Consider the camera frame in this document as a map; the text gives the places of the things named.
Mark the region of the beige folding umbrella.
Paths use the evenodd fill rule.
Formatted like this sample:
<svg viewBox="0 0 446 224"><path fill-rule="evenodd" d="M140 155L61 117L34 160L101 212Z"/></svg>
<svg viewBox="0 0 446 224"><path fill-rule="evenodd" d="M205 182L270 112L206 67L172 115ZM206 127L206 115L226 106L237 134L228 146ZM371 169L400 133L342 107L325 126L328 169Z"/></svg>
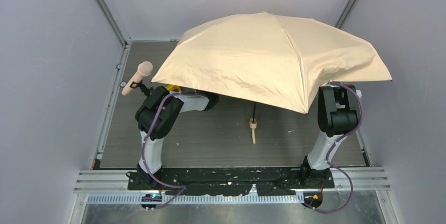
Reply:
<svg viewBox="0 0 446 224"><path fill-rule="evenodd" d="M321 86L391 79L370 42L312 18L261 12L187 30L152 82L306 114Z"/></svg>

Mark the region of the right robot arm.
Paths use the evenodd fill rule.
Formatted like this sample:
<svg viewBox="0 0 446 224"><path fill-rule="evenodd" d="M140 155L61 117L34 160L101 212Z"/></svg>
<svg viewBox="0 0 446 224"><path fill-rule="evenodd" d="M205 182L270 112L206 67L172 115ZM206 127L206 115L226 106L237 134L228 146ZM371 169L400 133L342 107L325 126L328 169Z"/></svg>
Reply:
<svg viewBox="0 0 446 224"><path fill-rule="evenodd" d="M328 168L345 138L357 128L361 119L360 95L354 85L322 86L318 90L317 141L301 165L301 176L315 177Z"/></svg>

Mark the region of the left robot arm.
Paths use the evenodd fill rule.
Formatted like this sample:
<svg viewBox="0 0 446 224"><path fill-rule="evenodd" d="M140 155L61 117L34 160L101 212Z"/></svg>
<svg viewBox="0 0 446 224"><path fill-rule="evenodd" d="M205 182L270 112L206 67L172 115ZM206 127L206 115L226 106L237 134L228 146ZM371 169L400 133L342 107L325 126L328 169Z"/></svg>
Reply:
<svg viewBox="0 0 446 224"><path fill-rule="evenodd" d="M150 176L162 167L163 141L178 115L189 111L208 111L219 102L219 96L199 90L178 92L163 86L147 88L143 84L139 89L146 99L135 114L141 135L141 158L137 171Z"/></svg>

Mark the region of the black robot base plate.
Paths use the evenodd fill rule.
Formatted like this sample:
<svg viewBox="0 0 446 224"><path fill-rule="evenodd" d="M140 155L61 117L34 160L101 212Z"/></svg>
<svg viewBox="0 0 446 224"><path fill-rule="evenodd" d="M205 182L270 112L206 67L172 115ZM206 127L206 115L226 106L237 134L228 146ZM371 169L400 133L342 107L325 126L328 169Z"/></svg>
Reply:
<svg viewBox="0 0 446 224"><path fill-rule="evenodd" d="M295 189L334 188L329 169L301 171L298 167L161 168L154 178L140 167L128 171L128 190L154 190L174 196L245 196L255 187L260 196L291 195Z"/></svg>

